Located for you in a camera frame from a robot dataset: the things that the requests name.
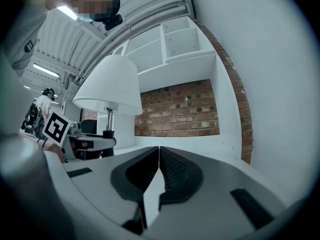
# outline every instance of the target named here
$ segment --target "brick wall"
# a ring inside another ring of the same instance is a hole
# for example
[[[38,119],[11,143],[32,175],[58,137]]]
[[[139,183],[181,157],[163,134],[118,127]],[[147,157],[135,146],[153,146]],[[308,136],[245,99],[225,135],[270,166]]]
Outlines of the brick wall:
[[[194,137],[220,134],[210,80],[141,93],[143,114],[135,117],[135,135]]]
[[[98,113],[82,109],[82,111],[81,111],[81,121],[89,120],[89,119],[97,120],[97,118],[98,118]]]
[[[245,88],[241,82],[237,70],[232,63],[228,53],[223,46],[218,42],[215,36],[199,21],[194,21],[196,25],[202,30],[202,32],[209,39],[214,49],[220,56],[226,71],[232,82],[233,90],[238,102],[238,108],[240,113],[241,128],[242,128],[242,154],[241,158],[249,165],[251,164],[252,150],[253,150],[253,128],[251,121],[250,107],[246,96]]]

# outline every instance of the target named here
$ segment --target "person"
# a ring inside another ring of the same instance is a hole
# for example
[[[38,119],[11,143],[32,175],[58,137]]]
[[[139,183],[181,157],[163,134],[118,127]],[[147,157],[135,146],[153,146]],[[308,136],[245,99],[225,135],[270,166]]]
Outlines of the person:
[[[47,121],[50,115],[50,104],[51,101],[55,100],[55,91],[51,88],[47,88],[42,92],[42,95],[39,96],[36,101],[33,103],[38,108],[38,115],[39,111],[43,115],[44,122]]]
[[[120,9],[120,0],[24,0],[24,3],[1,44],[2,52],[20,78],[34,54],[38,32],[48,12],[67,6],[83,21],[104,23]]]

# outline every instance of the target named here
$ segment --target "lamp stem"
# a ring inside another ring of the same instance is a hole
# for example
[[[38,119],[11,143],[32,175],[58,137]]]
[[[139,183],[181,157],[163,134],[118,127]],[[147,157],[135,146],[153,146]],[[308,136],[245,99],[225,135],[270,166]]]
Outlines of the lamp stem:
[[[108,109],[107,111],[107,118],[106,118],[106,130],[112,131],[112,123],[113,123],[113,115],[114,112],[111,109]]]

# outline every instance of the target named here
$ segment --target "fluorescent light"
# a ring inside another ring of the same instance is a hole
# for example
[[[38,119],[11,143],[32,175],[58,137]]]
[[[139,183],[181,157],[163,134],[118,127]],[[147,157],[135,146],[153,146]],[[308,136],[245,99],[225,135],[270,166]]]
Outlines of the fluorescent light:
[[[57,9],[63,12],[65,15],[68,15],[74,21],[78,18],[78,16],[66,6],[61,6],[61,7],[58,7]]]
[[[57,74],[57,73],[55,73],[55,72],[53,72],[53,71],[51,71],[51,70],[49,70],[49,69],[46,69],[46,68],[44,68],[44,67],[42,67],[42,66],[39,66],[39,65],[37,65],[37,64],[33,64],[33,67],[34,68],[36,68],[36,69],[38,69],[38,70],[41,70],[41,71],[43,71],[43,72],[46,72],[46,73],[48,73],[48,74],[50,74],[50,75],[52,75],[52,76],[54,76],[54,77],[56,77],[56,78],[59,78],[59,74]]]

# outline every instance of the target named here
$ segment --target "person in white shirt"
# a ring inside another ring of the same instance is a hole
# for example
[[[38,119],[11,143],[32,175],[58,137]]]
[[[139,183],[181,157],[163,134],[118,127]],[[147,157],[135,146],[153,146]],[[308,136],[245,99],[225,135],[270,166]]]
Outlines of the person in white shirt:
[[[55,100],[55,91],[51,88],[47,88],[42,92],[42,95],[39,96],[34,102],[35,106],[38,108],[38,111],[41,110],[44,122],[47,121],[50,115],[50,104],[51,104],[51,101],[54,101],[54,100]]]

